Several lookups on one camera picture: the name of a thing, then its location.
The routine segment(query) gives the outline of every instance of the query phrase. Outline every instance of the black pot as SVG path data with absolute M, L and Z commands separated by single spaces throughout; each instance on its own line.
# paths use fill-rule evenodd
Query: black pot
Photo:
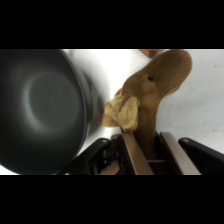
M 0 50 L 0 164 L 55 174 L 77 156 L 90 128 L 89 86 L 62 50 Z

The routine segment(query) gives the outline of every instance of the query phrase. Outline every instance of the white background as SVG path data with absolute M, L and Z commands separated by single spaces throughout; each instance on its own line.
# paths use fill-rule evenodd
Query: white background
M 224 153 L 224 50 L 187 49 L 193 70 L 178 92 L 166 97 L 157 116 L 157 131 L 171 132 L 178 140 L 192 138 Z M 138 50 L 66 49 L 72 63 L 88 79 L 93 97 L 92 128 L 83 150 L 101 137 L 120 133 L 118 128 L 100 127 L 103 106 L 125 80 L 149 61 Z M 0 167 L 1 174 L 12 174 Z

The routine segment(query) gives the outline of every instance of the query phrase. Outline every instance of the white countertop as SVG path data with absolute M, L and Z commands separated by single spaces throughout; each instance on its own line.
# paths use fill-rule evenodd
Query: white countertop
M 224 153 L 224 50 L 187 51 L 193 58 L 193 71 L 182 87 L 161 103 L 157 131 L 171 132 L 177 140 L 192 138 Z M 126 49 L 65 49 L 65 52 L 85 73 L 93 96 L 93 122 L 84 150 L 98 138 L 120 133 L 118 128 L 100 127 L 104 104 L 150 59 L 138 50 Z M 0 166 L 0 175 L 3 174 L 12 173 Z

